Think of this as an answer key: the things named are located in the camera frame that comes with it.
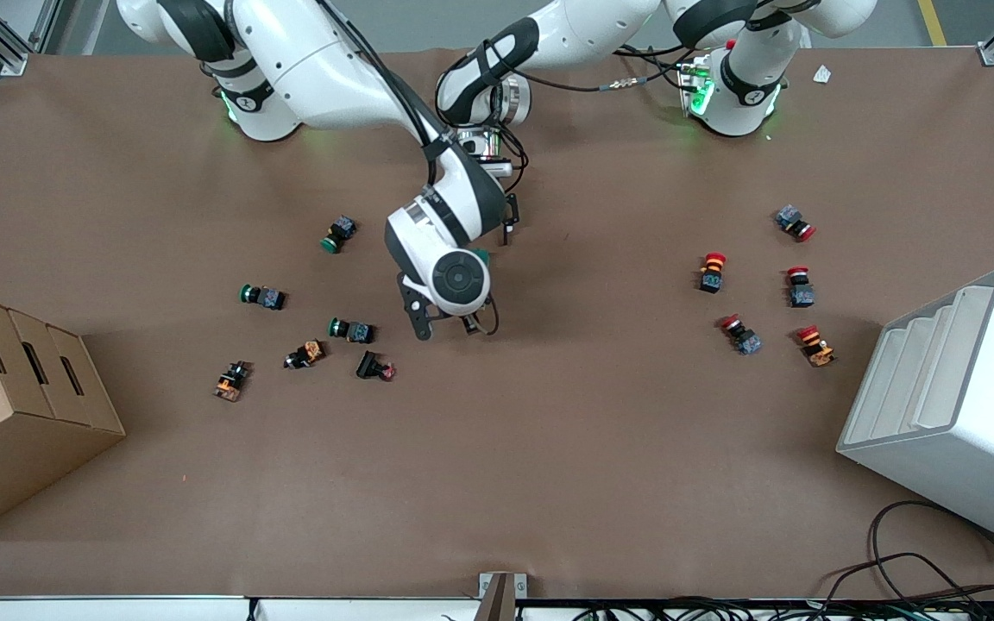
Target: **green indicator light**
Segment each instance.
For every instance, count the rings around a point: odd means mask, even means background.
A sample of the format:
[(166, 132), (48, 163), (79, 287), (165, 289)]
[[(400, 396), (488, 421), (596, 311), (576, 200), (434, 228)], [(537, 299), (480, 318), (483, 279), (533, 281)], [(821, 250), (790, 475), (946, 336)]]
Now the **green indicator light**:
[(225, 96), (224, 91), (221, 91), (221, 101), (224, 102), (225, 109), (229, 111), (229, 121), (235, 122), (237, 123), (237, 125), (240, 125), (240, 122), (236, 120), (236, 113), (232, 111), (232, 105), (231, 103), (229, 103), (229, 98)]
[(693, 114), (703, 114), (705, 110), (708, 109), (708, 102), (711, 101), (711, 96), (715, 92), (715, 82), (711, 79), (705, 79), (705, 83), (701, 84), (701, 87), (697, 88), (697, 91), (693, 94)]
[(781, 94), (781, 85), (778, 84), (777, 88), (774, 88), (773, 94), (770, 95), (770, 105), (768, 109), (765, 109), (765, 116), (773, 114), (773, 106), (777, 105), (777, 95)]

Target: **floor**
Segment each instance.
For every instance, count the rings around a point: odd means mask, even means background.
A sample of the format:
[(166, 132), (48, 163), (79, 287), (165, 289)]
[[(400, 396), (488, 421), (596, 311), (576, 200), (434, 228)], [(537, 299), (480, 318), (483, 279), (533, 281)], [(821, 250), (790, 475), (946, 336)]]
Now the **floor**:
[[(411, 52), (431, 47), (472, 47), (501, 25), (536, 10), (545, 0), (458, 0), (422, 3), (380, 3), (338, 0), (337, 5), (360, 24), (381, 51)], [(928, 30), (924, 13), (936, 12), (940, 24)], [(878, 0), (871, 19), (859, 31), (839, 40), (813, 35), (814, 47), (926, 47), (974, 44), (994, 28), (994, 3), (984, 0)], [(665, 11), (659, 9), (632, 40), (634, 46), (674, 44)], [(56, 25), (51, 47), (64, 54), (177, 54), (174, 48), (149, 46), (134, 36), (117, 14), (115, 0), (68, 0)]]

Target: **cardboard box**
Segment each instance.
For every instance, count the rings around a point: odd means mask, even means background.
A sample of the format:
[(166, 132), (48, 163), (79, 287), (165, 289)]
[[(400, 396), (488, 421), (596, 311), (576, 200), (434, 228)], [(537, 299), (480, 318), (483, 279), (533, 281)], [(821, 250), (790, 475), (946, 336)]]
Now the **cardboard box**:
[(0, 515), (123, 437), (82, 339), (0, 306)]

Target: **wire bundle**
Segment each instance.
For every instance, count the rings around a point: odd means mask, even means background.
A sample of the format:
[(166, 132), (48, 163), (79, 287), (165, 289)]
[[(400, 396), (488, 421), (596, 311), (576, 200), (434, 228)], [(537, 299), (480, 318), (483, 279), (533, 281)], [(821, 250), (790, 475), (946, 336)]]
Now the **wire bundle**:
[[(969, 520), (954, 514), (936, 503), (928, 500), (901, 500), (892, 503), (881, 510), (872, 519), (869, 525), (868, 539), (871, 550), (871, 561), (860, 563), (846, 569), (839, 574), (828, 591), (826, 598), (822, 601), (812, 600), (722, 600), (701, 597), (678, 597), (665, 600), (537, 600), (522, 602), (520, 610), (525, 608), (557, 608), (557, 606), (585, 606), (582, 612), (577, 614), (571, 621), (584, 621), (591, 618), (593, 621), (620, 621), (616, 613), (623, 613), (628, 618), (638, 618), (645, 621), (646, 616), (640, 616), (636, 610), (644, 610), (650, 613), (652, 621), (697, 621), (698, 618), (714, 616), (715, 621), (832, 621), (832, 617), (849, 617), (853, 621), (861, 621), (864, 618), (877, 621), (941, 621), (938, 617), (932, 616), (938, 613), (961, 613), (966, 614), (970, 621), (994, 621), (994, 601), (982, 601), (973, 598), (974, 594), (991, 593), (994, 585), (970, 585), (961, 586), (953, 580), (946, 571), (943, 571), (934, 561), (919, 553), (896, 553), (891, 555), (880, 555), (879, 531), (884, 518), (892, 511), (904, 506), (918, 506), (928, 508), (931, 511), (942, 512), (961, 520), (966, 526), (972, 528), (987, 542), (994, 547), (994, 538)], [(948, 589), (937, 593), (919, 594), (919, 596), (907, 596), (896, 586), (888, 573), (886, 563), (890, 565), (893, 561), (903, 558), (914, 558), (922, 562), (935, 574), (938, 574), (949, 586)], [(841, 585), (851, 575), (859, 574), (861, 571), (875, 568), (884, 579), (884, 583), (896, 595), (890, 600), (836, 600), (835, 596), (839, 592)], [(685, 609), (686, 612), (679, 617), (671, 616), (667, 610)], [(762, 614), (761, 619), (754, 617), (753, 611), (768, 610), (773, 614), (766, 617)]]

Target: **cable connector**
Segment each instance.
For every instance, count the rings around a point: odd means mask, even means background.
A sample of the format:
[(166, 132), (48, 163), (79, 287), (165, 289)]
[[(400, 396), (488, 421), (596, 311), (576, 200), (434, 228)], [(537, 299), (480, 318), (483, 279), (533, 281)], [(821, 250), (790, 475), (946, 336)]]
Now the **cable connector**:
[(679, 66), (677, 70), (685, 75), (695, 75), (697, 78), (707, 78), (711, 75), (711, 67), (701, 62), (685, 63)]
[(643, 84), (646, 84), (646, 78), (623, 78), (612, 82), (612, 84), (602, 84), (601, 91), (619, 91), (622, 90), (622, 88), (642, 86)]

